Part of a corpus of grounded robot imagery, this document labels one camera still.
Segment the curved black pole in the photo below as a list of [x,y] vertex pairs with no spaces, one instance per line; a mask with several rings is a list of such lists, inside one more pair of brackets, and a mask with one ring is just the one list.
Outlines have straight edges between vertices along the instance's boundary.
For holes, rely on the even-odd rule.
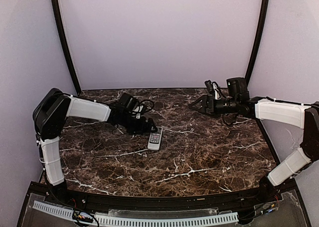
[[53,7],[53,13],[54,13],[54,17],[55,17],[55,22],[56,22],[56,27],[58,29],[58,33],[59,33],[59,37],[60,37],[60,42],[61,42],[61,46],[63,49],[63,53],[64,53],[64,57],[65,57],[65,61],[66,64],[68,66],[71,78],[72,78],[72,82],[75,88],[76,93],[79,95],[82,90],[80,87],[80,83],[79,80],[76,76],[76,72],[74,69],[74,65],[72,62],[72,58],[71,58],[71,54],[70,54],[70,50],[69,50],[69,46],[66,40],[66,36],[65,36],[65,32],[64,32],[64,28],[63,28],[63,22],[62,22],[62,18],[61,18],[61,12],[60,12],[60,7],[59,7],[59,1],[58,0],[51,0],[52,2],[52,7]]
[[259,45],[260,45],[261,36],[263,34],[266,13],[267,13],[267,7],[268,7],[268,1],[269,0],[262,0],[262,3],[261,3],[255,41],[254,41],[253,49],[251,51],[249,64],[248,64],[246,75],[245,75],[247,85],[250,81],[251,74],[252,74],[253,69],[254,69],[254,65],[255,65],[255,61],[256,61]]

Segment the black metal frame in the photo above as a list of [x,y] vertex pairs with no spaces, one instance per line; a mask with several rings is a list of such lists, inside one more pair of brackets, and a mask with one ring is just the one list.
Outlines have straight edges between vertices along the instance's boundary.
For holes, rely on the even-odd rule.
[[[285,181],[285,184],[281,185],[281,193],[291,190],[296,191],[303,209],[306,223],[310,227],[310,220],[306,212],[300,191],[294,179],[287,180]],[[256,199],[247,199],[245,201],[235,200],[236,198],[243,196],[253,196],[257,194],[258,188],[217,195],[168,198],[120,197],[90,194],[71,190],[68,190],[68,192],[76,199],[76,202],[79,205],[78,207],[87,212],[107,213],[110,209],[135,211],[184,211],[208,208],[218,208],[220,212],[229,210],[233,212],[244,212],[252,210],[254,205],[260,204]],[[47,195],[47,193],[49,193],[48,186],[31,182],[21,208],[21,213],[17,224],[18,227],[22,225],[23,216],[31,193],[44,196],[46,201],[58,204],[54,198],[52,198],[50,195]]]
[[78,77],[76,75],[75,72],[75,68],[72,62],[72,57],[71,57],[71,53],[69,50],[69,46],[68,46],[68,42],[66,39],[66,35],[64,32],[64,27],[63,27],[63,22],[62,22],[62,17],[61,17],[61,12],[60,12],[60,7],[59,7],[59,1],[58,0],[51,0],[52,2],[52,8],[53,8],[53,13],[54,13],[54,17],[55,17],[55,23],[56,23],[56,27],[58,29],[58,33],[59,33],[59,37],[60,37],[60,42],[61,42],[61,46],[63,49],[63,53],[64,53],[64,57],[65,57],[65,61],[66,64],[68,66],[71,78],[72,78],[72,82],[75,88],[76,93],[79,95],[82,90],[80,87],[80,83],[78,80]]
[[260,45],[260,41],[261,41],[261,37],[263,35],[266,14],[267,14],[268,1],[269,0],[262,0],[262,3],[261,3],[255,41],[254,41],[253,49],[251,51],[251,55],[250,55],[250,59],[249,59],[249,63],[248,63],[248,67],[247,67],[247,71],[246,71],[246,75],[245,75],[247,85],[249,84],[251,75],[253,73],[253,69],[255,66],[255,61],[257,58],[257,53],[258,53],[258,49],[259,49],[259,45]]

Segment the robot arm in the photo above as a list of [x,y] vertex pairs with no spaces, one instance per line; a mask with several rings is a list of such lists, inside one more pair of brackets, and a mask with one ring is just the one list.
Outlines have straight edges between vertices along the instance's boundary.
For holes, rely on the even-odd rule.
[[122,125],[129,134],[143,134],[157,130],[152,118],[136,118],[133,109],[138,100],[126,93],[110,105],[81,99],[53,88],[33,112],[37,143],[41,147],[47,178],[53,186],[64,182],[59,154],[59,135],[67,117],[82,117],[112,125]]
[[217,99],[218,95],[214,92],[221,92],[220,88],[214,88],[211,81],[206,81],[205,84],[210,95],[201,96],[189,105],[190,109],[212,117],[239,113],[252,119],[273,120],[304,129],[300,147],[260,180],[261,201],[276,186],[319,159],[319,102],[304,105],[264,97],[250,99],[244,78],[228,79],[229,96]]

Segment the marble tabletop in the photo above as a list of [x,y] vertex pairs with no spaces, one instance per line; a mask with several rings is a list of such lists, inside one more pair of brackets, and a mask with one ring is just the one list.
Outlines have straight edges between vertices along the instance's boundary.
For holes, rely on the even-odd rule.
[[111,102],[123,92],[154,101],[146,116],[163,127],[160,150],[147,149],[149,135],[69,118],[60,140],[69,189],[132,197],[218,194],[257,187],[275,167],[254,120],[238,118],[229,127],[221,118],[188,109],[205,89],[91,90],[81,96]]

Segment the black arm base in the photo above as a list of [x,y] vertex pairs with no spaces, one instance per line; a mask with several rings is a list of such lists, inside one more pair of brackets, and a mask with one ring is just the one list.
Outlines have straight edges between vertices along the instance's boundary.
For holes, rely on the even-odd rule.
[[71,196],[67,193],[66,180],[59,185],[52,186],[51,190],[59,201],[64,204],[70,204]]
[[264,203],[269,199],[273,199],[273,197],[279,192],[278,187],[274,187],[267,176],[264,176],[259,181],[259,192],[257,195],[257,200]]

